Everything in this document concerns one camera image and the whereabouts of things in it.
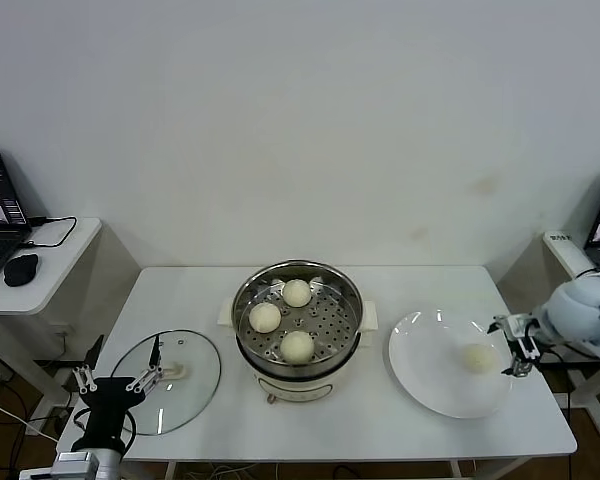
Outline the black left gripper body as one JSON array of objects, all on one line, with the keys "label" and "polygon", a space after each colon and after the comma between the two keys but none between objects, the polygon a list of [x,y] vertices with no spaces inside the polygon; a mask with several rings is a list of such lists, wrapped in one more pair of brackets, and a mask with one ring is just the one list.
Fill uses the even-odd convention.
[{"label": "black left gripper body", "polygon": [[82,448],[125,448],[122,441],[127,413],[141,404],[145,393],[126,387],[132,377],[101,377],[95,380],[96,390],[88,390],[81,400],[88,407],[89,418],[81,438]]}]

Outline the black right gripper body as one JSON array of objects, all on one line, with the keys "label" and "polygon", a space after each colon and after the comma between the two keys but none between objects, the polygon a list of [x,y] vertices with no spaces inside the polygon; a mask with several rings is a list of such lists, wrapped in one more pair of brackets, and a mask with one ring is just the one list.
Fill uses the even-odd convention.
[{"label": "black right gripper body", "polygon": [[530,313],[506,317],[506,339],[513,359],[540,359],[547,349],[540,323]]}]

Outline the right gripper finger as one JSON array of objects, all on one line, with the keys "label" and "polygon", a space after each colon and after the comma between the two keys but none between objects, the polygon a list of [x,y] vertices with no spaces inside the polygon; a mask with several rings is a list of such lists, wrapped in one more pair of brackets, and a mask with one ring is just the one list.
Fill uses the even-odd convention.
[{"label": "right gripper finger", "polygon": [[501,371],[502,375],[526,377],[536,363],[536,346],[527,341],[508,341],[511,362]]},{"label": "right gripper finger", "polygon": [[487,329],[488,334],[492,334],[498,330],[505,334],[519,334],[520,322],[518,315],[497,315],[493,317],[493,321]]}]

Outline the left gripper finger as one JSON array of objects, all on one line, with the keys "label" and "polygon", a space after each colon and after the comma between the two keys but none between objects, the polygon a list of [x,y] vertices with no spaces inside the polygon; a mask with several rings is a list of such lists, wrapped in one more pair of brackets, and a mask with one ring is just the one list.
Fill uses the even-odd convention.
[{"label": "left gripper finger", "polygon": [[149,394],[156,384],[162,379],[162,367],[160,364],[160,339],[158,335],[154,336],[148,367],[134,378],[126,387],[127,392],[136,394]]},{"label": "left gripper finger", "polygon": [[93,377],[93,369],[96,367],[103,343],[104,335],[100,335],[92,347],[86,352],[82,363],[73,369],[74,378],[80,395],[93,393],[97,390],[97,384]]}]

